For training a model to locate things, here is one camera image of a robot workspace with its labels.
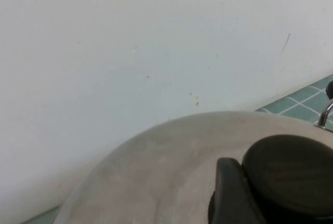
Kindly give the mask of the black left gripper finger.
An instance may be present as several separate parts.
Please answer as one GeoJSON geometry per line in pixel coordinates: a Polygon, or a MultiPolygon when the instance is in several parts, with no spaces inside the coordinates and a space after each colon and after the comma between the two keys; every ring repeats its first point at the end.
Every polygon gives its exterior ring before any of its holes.
{"type": "Polygon", "coordinates": [[[211,196],[211,223],[260,223],[261,212],[252,197],[239,162],[220,158],[211,196]]]}

